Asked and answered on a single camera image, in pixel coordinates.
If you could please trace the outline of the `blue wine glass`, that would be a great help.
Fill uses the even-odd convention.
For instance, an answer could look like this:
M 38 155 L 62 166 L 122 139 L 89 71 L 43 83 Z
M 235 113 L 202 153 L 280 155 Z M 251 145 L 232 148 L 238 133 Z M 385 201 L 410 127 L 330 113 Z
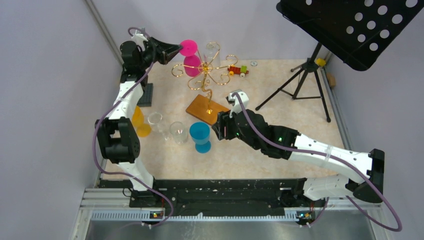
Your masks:
M 211 149 L 210 127 L 204 122 L 195 122 L 189 128 L 189 134 L 194 142 L 195 150 L 205 154 Z

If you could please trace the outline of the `pink wine glass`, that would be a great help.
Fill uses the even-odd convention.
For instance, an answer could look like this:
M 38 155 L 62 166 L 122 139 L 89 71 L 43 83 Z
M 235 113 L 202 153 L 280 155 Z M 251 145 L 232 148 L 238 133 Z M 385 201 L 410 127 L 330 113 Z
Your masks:
M 192 39 L 183 40 L 180 45 L 182 46 L 182 49 L 179 51 L 179 53 L 184 56 L 184 71 L 189 77 L 196 77 L 202 72 L 202 61 L 196 55 L 198 51 L 198 45 Z

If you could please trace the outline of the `clear ribbed wine glass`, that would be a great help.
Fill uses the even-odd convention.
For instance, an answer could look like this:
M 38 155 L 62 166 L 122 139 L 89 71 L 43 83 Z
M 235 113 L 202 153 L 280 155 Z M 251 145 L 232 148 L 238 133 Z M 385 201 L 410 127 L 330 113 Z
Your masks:
M 173 140 L 179 145 L 185 144 L 188 140 L 187 128 L 180 121 L 173 122 L 169 127 L 169 132 Z

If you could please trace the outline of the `clear smooth wine glass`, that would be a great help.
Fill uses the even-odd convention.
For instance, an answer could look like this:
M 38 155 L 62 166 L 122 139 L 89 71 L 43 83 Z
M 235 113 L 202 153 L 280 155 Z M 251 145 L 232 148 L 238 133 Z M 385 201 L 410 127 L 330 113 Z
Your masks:
M 150 113 L 147 117 L 147 121 L 154 132 L 161 134 L 166 141 L 170 140 L 169 128 L 160 112 L 155 111 Z

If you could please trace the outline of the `yellow wine glass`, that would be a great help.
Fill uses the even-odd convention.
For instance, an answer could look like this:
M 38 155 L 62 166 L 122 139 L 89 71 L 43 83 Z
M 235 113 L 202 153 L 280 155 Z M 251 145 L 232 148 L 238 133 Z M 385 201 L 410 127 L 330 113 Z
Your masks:
M 135 106 L 134 113 L 131 118 L 131 123 L 135 129 L 135 132 L 138 137 L 145 138 L 147 137 L 152 129 L 148 123 L 145 123 L 145 117 L 141 108 L 139 106 Z

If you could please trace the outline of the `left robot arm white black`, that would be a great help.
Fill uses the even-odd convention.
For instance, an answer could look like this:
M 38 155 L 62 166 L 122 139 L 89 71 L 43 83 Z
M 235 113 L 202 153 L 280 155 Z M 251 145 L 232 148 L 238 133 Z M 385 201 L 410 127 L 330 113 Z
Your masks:
M 99 145 L 104 159 L 110 160 L 122 169 L 122 175 L 129 177 L 131 196 L 141 197 L 147 206 L 154 207 L 160 202 L 161 194 L 153 188 L 155 179 L 142 163 L 141 144 L 132 118 L 147 87 L 153 64 L 168 64 L 183 46 L 153 37 L 133 36 L 119 49 L 123 60 L 119 92 L 112 108 L 95 123 L 93 142 Z

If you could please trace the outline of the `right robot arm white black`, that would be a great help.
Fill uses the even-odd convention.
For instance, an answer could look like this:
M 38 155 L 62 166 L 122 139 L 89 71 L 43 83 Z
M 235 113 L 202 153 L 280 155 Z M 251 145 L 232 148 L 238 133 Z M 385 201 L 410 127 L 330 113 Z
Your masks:
M 302 180 L 292 190 L 299 206 L 326 197 L 349 196 L 368 203 L 385 201 L 385 152 L 380 149 L 357 152 L 325 144 L 295 129 L 269 125 L 262 115 L 251 110 L 220 112 L 211 128 L 219 140 L 237 138 L 269 158 L 305 162 L 336 172 L 333 176 Z

